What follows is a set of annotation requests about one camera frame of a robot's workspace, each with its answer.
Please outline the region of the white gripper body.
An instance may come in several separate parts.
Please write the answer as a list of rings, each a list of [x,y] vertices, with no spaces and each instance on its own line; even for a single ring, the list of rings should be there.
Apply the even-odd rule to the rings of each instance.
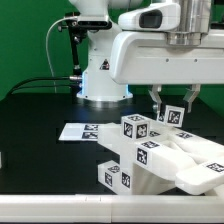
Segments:
[[[110,75],[119,84],[224,84],[224,30],[212,29],[199,46],[166,43],[157,32],[122,32],[110,57]]]

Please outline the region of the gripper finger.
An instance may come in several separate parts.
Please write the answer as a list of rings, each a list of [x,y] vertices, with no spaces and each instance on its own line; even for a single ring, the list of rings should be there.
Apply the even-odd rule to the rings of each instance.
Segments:
[[[153,101],[153,111],[155,112],[157,119],[161,117],[162,100],[159,95],[161,90],[162,90],[162,86],[158,84],[150,85],[148,90],[149,95]]]
[[[200,84],[192,84],[187,88],[187,92],[183,98],[186,106],[186,110],[188,113],[192,110],[192,104],[194,100],[197,98],[200,93],[201,85]]]

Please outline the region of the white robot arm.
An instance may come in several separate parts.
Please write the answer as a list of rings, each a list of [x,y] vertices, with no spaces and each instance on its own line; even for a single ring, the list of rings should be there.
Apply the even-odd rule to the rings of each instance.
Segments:
[[[162,85],[189,85],[190,103],[203,84],[224,84],[224,29],[210,27],[212,0],[152,0],[123,13],[114,26],[115,37],[107,39],[108,10],[124,7],[127,0],[69,0],[80,12],[77,24],[96,30],[101,46],[92,56],[109,62],[108,81],[115,85],[151,86],[150,94],[161,110],[158,95]]]

